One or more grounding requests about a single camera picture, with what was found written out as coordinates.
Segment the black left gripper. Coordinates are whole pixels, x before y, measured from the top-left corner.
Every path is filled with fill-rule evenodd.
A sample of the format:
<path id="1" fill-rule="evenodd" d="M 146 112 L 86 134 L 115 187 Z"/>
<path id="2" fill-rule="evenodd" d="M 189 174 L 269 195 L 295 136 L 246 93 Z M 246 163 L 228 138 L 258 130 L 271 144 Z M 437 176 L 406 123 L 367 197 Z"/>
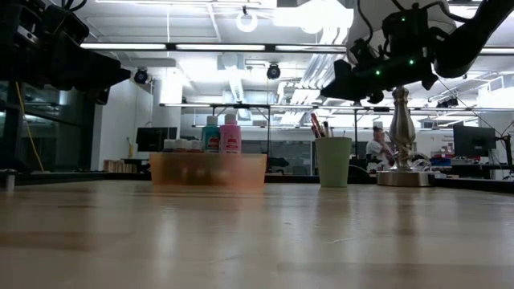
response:
<path id="1" fill-rule="evenodd" d="M 106 105 L 110 87 L 130 76 L 131 71 L 119 60 L 85 50 L 70 38 L 57 38 L 27 64 L 24 82 L 36 87 L 50 84 L 60 90 L 101 90 L 95 102 Z"/>

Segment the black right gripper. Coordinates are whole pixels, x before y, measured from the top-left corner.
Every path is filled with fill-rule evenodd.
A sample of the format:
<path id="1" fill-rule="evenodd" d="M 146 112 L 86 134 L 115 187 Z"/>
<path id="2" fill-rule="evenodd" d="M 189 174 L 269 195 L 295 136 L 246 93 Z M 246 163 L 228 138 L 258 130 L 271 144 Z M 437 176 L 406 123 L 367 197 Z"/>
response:
<path id="1" fill-rule="evenodd" d="M 428 90 L 437 80 L 432 71 L 432 51 L 423 37 L 390 36 L 389 53 L 372 55 L 364 39 L 358 39 L 350 51 L 357 59 L 352 69 L 343 59 L 333 63 L 334 80 L 320 90 L 323 97 L 371 104 L 383 101 L 383 90 L 420 81 Z"/>

